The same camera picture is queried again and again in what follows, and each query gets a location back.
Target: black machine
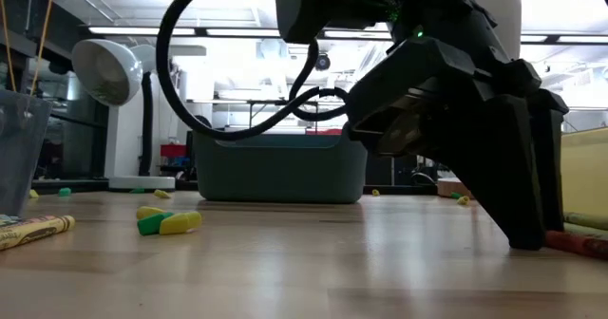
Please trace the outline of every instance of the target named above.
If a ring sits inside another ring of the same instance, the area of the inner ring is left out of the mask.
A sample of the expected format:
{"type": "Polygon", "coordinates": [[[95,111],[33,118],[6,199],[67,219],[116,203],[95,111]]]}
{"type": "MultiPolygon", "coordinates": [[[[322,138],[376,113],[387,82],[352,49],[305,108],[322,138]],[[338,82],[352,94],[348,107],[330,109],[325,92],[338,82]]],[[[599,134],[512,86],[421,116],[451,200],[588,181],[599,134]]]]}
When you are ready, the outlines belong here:
{"type": "Polygon", "coordinates": [[[157,40],[162,89],[180,118],[219,140],[239,140],[269,129],[289,113],[323,121],[346,113],[351,138],[376,155],[421,155],[448,166],[484,206],[513,248],[537,250],[546,230],[563,231],[561,123],[568,108],[540,88],[525,60],[510,60],[475,0],[276,0],[278,28],[289,43],[310,44],[309,62],[288,106],[261,125],[221,133],[189,114],[168,79],[168,42],[192,0],[175,0],[157,40]],[[388,57],[347,94],[311,89],[296,97],[314,68],[314,39],[326,27],[389,24],[388,57]],[[307,113],[313,96],[338,96],[341,108],[307,113]]]}

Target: table surface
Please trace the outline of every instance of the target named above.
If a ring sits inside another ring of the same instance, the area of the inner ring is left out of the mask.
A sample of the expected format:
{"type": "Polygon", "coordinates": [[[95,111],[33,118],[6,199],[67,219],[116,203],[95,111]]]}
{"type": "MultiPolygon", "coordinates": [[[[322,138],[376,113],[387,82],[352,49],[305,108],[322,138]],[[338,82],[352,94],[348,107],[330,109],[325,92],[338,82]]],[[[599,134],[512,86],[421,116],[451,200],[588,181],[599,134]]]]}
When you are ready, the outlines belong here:
{"type": "Polygon", "coordinates": [[[608,264],[509,250],[475,204],[209,203],[197,193],[41,197],[76,228],[0,252],[3,318],[606,318],[608,264]],[[200,211],[189,235],[138,235],[135,211],[200,211]]]}

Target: fluorescent light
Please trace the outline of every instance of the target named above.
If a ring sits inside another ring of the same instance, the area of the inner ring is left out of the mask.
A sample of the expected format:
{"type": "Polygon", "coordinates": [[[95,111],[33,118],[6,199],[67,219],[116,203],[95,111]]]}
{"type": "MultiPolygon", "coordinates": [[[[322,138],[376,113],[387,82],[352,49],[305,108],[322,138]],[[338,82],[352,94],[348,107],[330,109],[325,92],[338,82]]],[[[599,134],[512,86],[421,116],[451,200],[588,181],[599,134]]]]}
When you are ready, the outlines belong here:
{"type": "MultiPolygon", "coordinates": [[[[158,35],[158,28],[132,28],[132,27],[89,27],[88,30],[93,34],[102,35],[158,35]]],[[[196,32],[193,28],[175,28],[173,35],[194,36],[196,32]]]]}
{"type": "Polygon", "coordinates": [[[247,104],[247,101],[242,100],[188,100],[190,103],[206,103],[206,104],[247,104]]]}
{"type": "Polygon", "coordinates": [[[229,28],[209,28],[208,36],[228,36],[228,37],[272,37],[280,38],[278,29],[229,29],[229,28]]]}
{"type": "Polygon", "coordinates": [[[602,35],[567,35],[561,36],[558,43],[608,44],[608,36],[602,35]]]}
{"type": "Polygon", "coordinates": [[[308,54],[307,47],[289,47],[289,54],[308,54]]]}
{"type": "Polygon", "coordinates": [[[386,39],[390,40],[390,33],[379,30],[326,30],[328,38],[342,39],[386,39]]]}
{"type": "Polygon", "coordinates": [[[317,102],[317,104],[319,104],[319,105],[340,106],[340,105],[344,105],[344,102],[317,102]]]}
{"type": "Polygon", "coordinates": [[[601,106],[570,106],[571,111],[606,111],[607,107],[601,106]]]}
{"type": "Polygon", "coordinates": [[[523,43],[541,43],[547,40],[546,35],[522,35],[520,39],[523,43]]]}
{"type": "MultiPolygon", "coordinates": [[[[249,125],[245,125],[245,124],[226,124],[226,127],[227,128],[242,129],[242,128],[249,128],[249,125]]],[[[273,130],[273,129],[294,130],[294,129],[306,129],[306,128],[307,127],[297,126],[297,125],[275,125],[270,130],[273,130]]]]}

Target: crayon wrapper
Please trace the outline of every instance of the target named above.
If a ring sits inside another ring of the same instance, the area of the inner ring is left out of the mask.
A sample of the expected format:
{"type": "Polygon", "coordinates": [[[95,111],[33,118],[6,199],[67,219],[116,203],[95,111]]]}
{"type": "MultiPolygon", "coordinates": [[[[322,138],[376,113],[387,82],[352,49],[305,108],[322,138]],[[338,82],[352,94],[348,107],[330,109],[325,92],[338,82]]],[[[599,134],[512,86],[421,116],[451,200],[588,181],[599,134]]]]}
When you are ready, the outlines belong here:
{"type": "Polygon", "coordinates": [[[564,213],[563,219],[566,223],[572,223],[580,226],[608,231],[608,217],[605,216],[590,216],[577,213],[564,213]]]}
{"type": "Polygon", "coordinates": [[[0,251],[65,232],[75,224],[72,216],[42,216],[0,228],[0,251]]]}
{"type": "Polygon", "coordinates": [[[581,235],[584,237],[608,241],[608,231],[605,230],[583,227],[581,225],[571,223],[563,223],[563,227],[567,233],[572,235],[581,235]]]}
{"type": "Polygon", "coordinates": [[[549,248],[578,253],[594,258],[608,259],[608,241],[548,231],[546,245],[549,248]]]}
{"type": "Polygon", "coordinates": [[[10,225],[15,225],[22,220],[23,219],[21,219],[17,216],[0,215],[0,228],[8,227],[10,225]]]}

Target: white desk lamp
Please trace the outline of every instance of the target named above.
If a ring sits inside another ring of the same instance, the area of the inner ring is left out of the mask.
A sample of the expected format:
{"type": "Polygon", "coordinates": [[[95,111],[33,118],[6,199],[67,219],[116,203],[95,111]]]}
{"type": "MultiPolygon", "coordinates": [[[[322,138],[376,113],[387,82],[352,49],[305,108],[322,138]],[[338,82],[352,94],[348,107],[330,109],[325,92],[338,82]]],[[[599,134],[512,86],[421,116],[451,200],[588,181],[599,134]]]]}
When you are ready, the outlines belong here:
{"type": "Polygon", "coordinates": [[[110,191],[141,188],[146,191],[175,190],[174,178],[150,177],[154,111],[150,72],[156,67],[155,59],[155,49],[150,45],[127,48],[99,39],[84,40],[72,50],[74,72],[88,94],[96,101],[107,106],[121,106],[128,103],[140,88],[143,92],[142,159],[139,175],[110,178],[110,191]]]}

